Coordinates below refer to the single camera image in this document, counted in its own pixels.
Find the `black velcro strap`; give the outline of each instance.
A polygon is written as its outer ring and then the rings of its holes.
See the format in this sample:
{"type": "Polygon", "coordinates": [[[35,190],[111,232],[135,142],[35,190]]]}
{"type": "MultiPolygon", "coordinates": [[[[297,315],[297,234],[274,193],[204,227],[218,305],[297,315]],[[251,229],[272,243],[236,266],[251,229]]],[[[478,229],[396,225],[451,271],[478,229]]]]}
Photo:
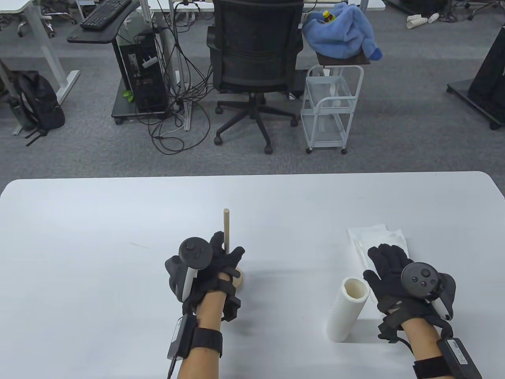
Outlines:
{"type": "Polygon", "coordinates": [[[418,379],[452,375],[447,362],[442,356],[415,361],[413,368],[418,379]]]}
{"type": "Polygon", "coordinates": [[[221,358],[223,356],[223,335],[214,329],[197,327],[193,332],[193,341],[191,342],[191,349],[195,347],[216,350],[221,358]]]}
{"type": "Polygon", "coordinates": [[[387,315],[382,320],[394,330],[401,330],[401,324],[405,321],[410,320],[412,315],[403,307],[398,308],[390,315],[387,315]]]}

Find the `vr controller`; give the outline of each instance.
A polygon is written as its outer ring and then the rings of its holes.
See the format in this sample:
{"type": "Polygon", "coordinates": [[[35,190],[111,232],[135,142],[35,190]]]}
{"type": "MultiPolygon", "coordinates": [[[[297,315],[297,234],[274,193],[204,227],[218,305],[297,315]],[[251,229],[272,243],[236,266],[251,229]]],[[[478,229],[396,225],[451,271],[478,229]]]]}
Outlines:
{"type": "Polygon", "coordinates": [[[443,320],[452,320],[456,296],[456,281],[452,276],[438,272],[428,263],[413,262],[401,272],[401,284],[409,295],[431,303],[443,320]]]}

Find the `white table leg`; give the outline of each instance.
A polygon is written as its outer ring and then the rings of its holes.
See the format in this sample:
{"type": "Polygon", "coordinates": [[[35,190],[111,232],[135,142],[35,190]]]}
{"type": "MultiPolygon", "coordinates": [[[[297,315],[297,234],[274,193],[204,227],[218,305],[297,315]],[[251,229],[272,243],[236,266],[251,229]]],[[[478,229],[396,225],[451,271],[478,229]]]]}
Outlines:
{"type": "Polygon", "coordinates": [[[53,75],[60,85],[60,89],[56,92],[56,96],[58,97],[58,103],[61,104],[67,97],[68,92],[72,89],[72,86],[79,77],[80,72],[79,70],[74,70],[71,71],[68,76],[65,76],[65,71],[63,70],[60,60],[58,59],[40,20],[40,8],[36,4],[30,3],[24,13],[32,28],[33,34],[35,34],[35,38],[37,39],[49,66],[51,67],[53,75]]]}

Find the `forearm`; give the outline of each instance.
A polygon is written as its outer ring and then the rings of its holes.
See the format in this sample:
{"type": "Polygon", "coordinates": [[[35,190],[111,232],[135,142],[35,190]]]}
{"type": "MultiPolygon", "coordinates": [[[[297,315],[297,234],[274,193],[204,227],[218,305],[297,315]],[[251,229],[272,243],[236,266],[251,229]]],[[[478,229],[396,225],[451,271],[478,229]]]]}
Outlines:
{"type": "MultiPolygon", "coordinates": [[[[196,310],[198,327],[220,331],[225,300],[226,294],[223,292],[210,292],[206,294],[196,310]]],[[[188,357],[182,361],[178,378],[218,379],[219,353],[207,348],[192,349],[188,357]]]]}
{"type": "MultiPolygon", "coordinates": [[[[423,318],[412,318],[401,327],[405,330],[416,360],[439,357],[442,352],[437,346],[440,335],[434,326],[423,318]]],[[[437,379],[454,379],[452,376],[441,376],[437,379]]]]}

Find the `blue towel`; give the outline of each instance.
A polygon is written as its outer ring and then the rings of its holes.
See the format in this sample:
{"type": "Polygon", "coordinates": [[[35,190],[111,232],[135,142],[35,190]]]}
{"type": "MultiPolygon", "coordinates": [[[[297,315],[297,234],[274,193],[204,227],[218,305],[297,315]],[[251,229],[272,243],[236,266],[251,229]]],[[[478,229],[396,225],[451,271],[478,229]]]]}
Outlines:
{"type": "Polygon", "coordinates": [[[311,12],[302,32],[309,45],[327,57],[345,59],[357,55],[361,49],[371,61],[382,58],[375,44],[372,25],[355,5],[340,3],[330,10],[336,20],[324,23],[323,12],[311,12]]]}

